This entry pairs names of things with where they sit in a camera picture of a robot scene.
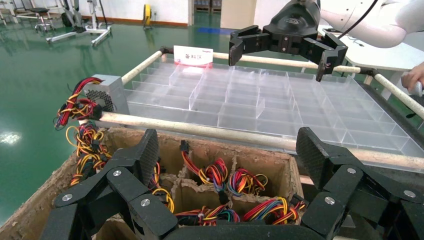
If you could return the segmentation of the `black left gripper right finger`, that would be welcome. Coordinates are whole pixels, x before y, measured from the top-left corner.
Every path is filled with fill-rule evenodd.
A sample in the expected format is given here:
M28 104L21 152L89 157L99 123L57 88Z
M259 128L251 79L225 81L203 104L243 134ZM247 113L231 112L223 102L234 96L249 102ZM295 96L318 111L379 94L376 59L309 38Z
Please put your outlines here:
M418 190L365 166L347 148L325 143L301 127L295 151L318 190L301 225L333 239L348 214L382 230L385 240L424 237L424 196Z

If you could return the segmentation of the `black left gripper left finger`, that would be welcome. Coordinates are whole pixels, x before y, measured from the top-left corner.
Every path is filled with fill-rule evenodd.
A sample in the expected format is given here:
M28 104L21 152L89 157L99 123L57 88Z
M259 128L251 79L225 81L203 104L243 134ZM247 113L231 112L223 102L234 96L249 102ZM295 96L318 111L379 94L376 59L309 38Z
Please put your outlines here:
M165 239L178 221L148 188L158 159L157 131L147 129L139 143L116 150L99 173L56 197L41 239L89 240L116 214L139 240Z

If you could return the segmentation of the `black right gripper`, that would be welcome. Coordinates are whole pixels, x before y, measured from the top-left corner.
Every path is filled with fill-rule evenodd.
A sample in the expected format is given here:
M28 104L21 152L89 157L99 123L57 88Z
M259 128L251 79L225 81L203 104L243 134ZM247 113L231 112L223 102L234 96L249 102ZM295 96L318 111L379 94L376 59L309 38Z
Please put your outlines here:
M290 0L263 27L251 25L230 34L228 65L235 66L243 54L262 51L303 54L318 65L316 81L321 82L334 68L342 65L348 47L334 34L318 36L320 5L314 0Z

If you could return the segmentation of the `person hand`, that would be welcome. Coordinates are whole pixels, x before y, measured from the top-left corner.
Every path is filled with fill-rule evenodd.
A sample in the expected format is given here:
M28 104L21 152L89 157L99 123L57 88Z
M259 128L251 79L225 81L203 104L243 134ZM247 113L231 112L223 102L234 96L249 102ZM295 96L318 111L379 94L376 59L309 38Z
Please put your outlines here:
M415 66L401 77L401 85L410 94L422 95L424 91L424 63Z

